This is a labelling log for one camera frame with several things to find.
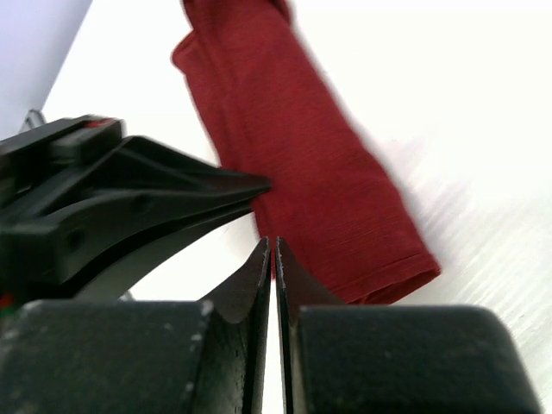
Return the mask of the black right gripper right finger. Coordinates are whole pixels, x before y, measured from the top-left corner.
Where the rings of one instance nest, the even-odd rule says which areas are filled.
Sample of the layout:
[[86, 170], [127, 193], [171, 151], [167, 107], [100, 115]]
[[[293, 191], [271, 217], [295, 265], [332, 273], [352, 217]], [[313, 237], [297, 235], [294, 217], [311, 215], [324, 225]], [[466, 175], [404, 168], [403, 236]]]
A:
[[505, 325], [466, 305], [346, 304], [275, 245], [288, 413], [538, 413]]

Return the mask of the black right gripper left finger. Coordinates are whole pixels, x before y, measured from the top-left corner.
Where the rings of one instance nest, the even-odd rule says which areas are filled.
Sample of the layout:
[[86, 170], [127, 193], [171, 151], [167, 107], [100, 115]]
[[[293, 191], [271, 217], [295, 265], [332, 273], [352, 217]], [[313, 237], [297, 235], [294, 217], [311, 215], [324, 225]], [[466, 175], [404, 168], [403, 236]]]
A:
[[271, 253], [198, 301], [35, 301], [1, 338], [4, 413], [258, 413]]

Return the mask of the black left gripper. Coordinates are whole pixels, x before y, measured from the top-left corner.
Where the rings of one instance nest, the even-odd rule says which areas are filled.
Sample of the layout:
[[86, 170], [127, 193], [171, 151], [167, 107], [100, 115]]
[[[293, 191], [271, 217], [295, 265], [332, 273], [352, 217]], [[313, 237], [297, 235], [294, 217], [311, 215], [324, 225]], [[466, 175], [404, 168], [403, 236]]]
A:
[[[251, 211], [270, 179], [207, 164], [114, 118], [61, 119], [1, 144], [1, 293], [122, 299], [212, 230]], [[230, 203], [125, 237], [125, 192]]]

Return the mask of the dark red cloth napkin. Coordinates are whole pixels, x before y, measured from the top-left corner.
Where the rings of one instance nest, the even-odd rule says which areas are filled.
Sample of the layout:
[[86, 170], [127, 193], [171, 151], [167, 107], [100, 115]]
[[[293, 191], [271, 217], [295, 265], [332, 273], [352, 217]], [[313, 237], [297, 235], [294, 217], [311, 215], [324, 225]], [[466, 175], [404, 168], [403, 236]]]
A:
[[186, 1], [185, 75], [221, 164], [266, 176], [259, 234], [348, 303], [390, 304], [440, 272], [398, 189], [364, 147], [283, 1]]

